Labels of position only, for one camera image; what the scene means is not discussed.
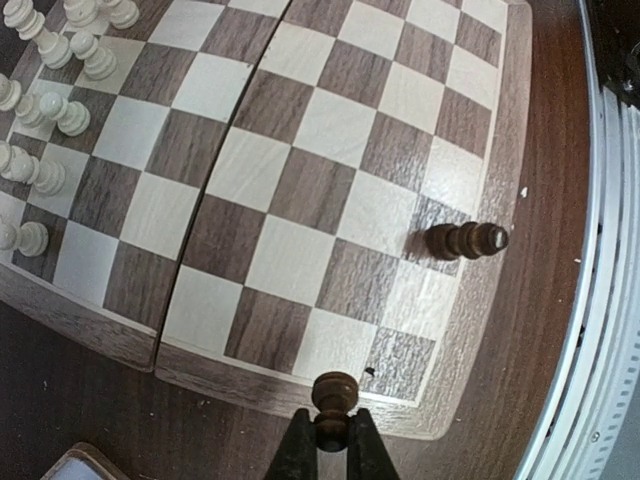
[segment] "chessboard border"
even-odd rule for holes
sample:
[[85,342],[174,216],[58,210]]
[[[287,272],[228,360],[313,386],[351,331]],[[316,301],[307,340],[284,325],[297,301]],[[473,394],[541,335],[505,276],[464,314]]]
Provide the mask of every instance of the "chessboard border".
[[[529,110],[532,57],[532,13],[524,0],[504,0],[507,26],[503,54],[496,132],[485,177],[477,218],[511,225],[519,191]],[[449,430],[471,374],[475,357],[489,320],[498,285],[503,255],[468,262],[463,272],[450,325],[443,339],[430,383],[441,388],[425,389],[417,408],[361,398],[360,407],[371,410],[379,430],[386,435],[437,440]],[[455,345],[467,345],[465,354],[473,361],[460,362],[451,376],[446,357]],[[298,408],[313,409],[308,386],[245,370],[219,360],[205,358],[162,340],[156,357],[158,378],[243,407],[282,417]],[[432,415],[432,405],[455,405]]]

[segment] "dark square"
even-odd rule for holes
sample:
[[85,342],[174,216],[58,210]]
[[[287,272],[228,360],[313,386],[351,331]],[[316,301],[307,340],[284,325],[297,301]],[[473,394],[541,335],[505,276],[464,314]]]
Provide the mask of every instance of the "dark square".
[[313,87],[258,70],[240,105],[234,125],[293,143]]
[[170,106],[196,52],[147,43],[120,90],[121,95]]
[[107,285],[104,308],[157,330],[175,273],[174,261],[120,242]]
[[[71,40],[71,37],[75,35],[75,32],[65,32],[63,35]],[[42,80],[49,80],[50,82],[73,85],[78,79],[83,68],[84,62],[82,60],[78,60],[75,55],[72,55],[71,60],[69,60],[69,62],[62,68],[53,70],[51,68],[44,67],[40,72],[40,78]]]
[[224,354],[291,373],[311,307],[244,288]]
[[225,8],[200,51],[255,64],[262,56],[278,20],[245,10]]
[[500,63],[502,35],[493,28],[462,13],[458,24],[456,45],[497,67]]
[[398,269],[398,259],[336,240],[317,306],[378,325]]
[[24,225],[26,222],[38,222],[47,227],[49,244],[44,253],[37,257],[25,257],[16,250],[13,253],[12,263],[51,283],[58,265],[58,255],[67,228],[67,221],[58,215],[27,203],[20,224]]
[[136,1],[140,10],[140,18],[131,28],[118,30],[111,26],[106,35],[123,37],[131,40],[147,41],[173,3],[173,0],[144,0]]
[[389,12],[400,18],[406,18],[411,6],[411,0],[361,0],[362,3],[368,3],[380,10]]
[[147,172],[202,188],[226,130],[225,124],[215,120],[171,110],[147,164]]
[[69,95],[69,101],[78,101],[87,107],[87,110],[89,110],[91,114],[89,128],[75,137],[69,137],[57,128],[54,128],[53,134],[51,135],[51,143],[91,154],[96,143],[98,143],[104,122],[107,121],[107,117],[109,116],[109,112],[111,112],[111,107],[113,107],[116,98],[116,95],[110,93],[73,87],[71,95]]
[[69,218],[85,227],[120,237],[140,172],[91,157],[80,180]]
[[431,141],[428,133],[378,112],[360,169],[417,192],[427,169]]
[[435,342],[381,327],[376,333],[367,366],[375,376],[362,374],[360,388],[402,400],[417,401]]
[[296,0],[285,14],[285,22],[337,37],[353,0]]
[[453,44],[410,23],[404,24],[396,51],[398,63],[444,83],[452,54]]
[[335,234],[355,170],[293,148],[269,213]]
[[340,40],[333,45],[318,86],[378,108],[391,62]]
[[436,135],[484,158],[491,111],[449,88],[445,88]]
[[449,262],[433,258],[424,243],[424,231],[433,225],[442,223],[462,225],[469,220],[471,220],[471,218],[466,213],[420,195],[416,202],[416,210],[411,219],[411,228],[409,231],[412,232],[412,234],[407,239],[405,245],[405,259],[438,272],[455,276],[458,273],[460,260]]
[[244,283],[265,214],[205,195],[187,242],[183,263]]

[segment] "fallen chess piece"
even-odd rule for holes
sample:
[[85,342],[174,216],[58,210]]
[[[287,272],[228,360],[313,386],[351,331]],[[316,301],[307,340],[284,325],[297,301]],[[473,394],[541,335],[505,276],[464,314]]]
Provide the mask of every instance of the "fallen chess piece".
[[33,0],[9,0],[3,9],[4,24],[15,28],[22,40],[33,40],[44,64],[52,69],[71,60],[69,40],[44,28],[44,15],[33,8]]
[[495,255],[509,245],[507,231],[493,223],[467,222],[458,227],[445,223],[435,225],[424,234],[431,255],[439,260],[470,260]]
[[140,18],[140,10],[132,0],[102,0],[102,8],[109,14],[114,28],[131,28]]
[[91,80],[102,80],[116,69],[113,52],[98,46],[98,40],[89,32],[81,31],[71,39],[71,51],[79,60],[84,60],[84,73]]
[[47,228],[36,222],[21,227],[4,223],[0,217],[0,251],[19,250],[25,257],[42,255],[49,244]]
[[89,127],[91,114],[80,102],[69,102],[55,92],[45,93],[40,99],[42,114],[58,122],[58,128],[65,135],[75,137]]
[[15,111],[20,123],[27,128],[36,128],[46,120],[40,111],[40,96],[22,95],[20,83],[0,73],[0,111],[10,110]]
[[86,27],[100,13],[96,0],[64,0],[63,7],[69,25],[75,28]]

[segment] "dark pawn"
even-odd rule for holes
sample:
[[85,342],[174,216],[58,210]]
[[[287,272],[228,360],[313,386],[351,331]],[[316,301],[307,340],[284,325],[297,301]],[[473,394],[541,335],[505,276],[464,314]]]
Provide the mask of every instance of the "dark pawn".
[[424,234],[431,255],[439,260],[470,260],[488,257],[509,245],[507,231],[493,223],[467,222],[461,227],[451,223],[434,225]]

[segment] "wood grain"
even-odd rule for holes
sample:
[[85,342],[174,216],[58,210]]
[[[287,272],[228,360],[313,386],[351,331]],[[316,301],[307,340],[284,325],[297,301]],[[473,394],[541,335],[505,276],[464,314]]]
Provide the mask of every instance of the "wood grain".
[[225,8],[200,51],[256,64],[278,20],[257,13]]
[[353,168],[292,148],[269,213],[335,235]]
[[336,40],[318,86],[378,108],[390,70],[386,58]]
[[244,288],[224,354],[291,373],[311,308]]
[[104,317],[4,265],[0,279],[0,302],[98,353],[150,371],[155,335]]

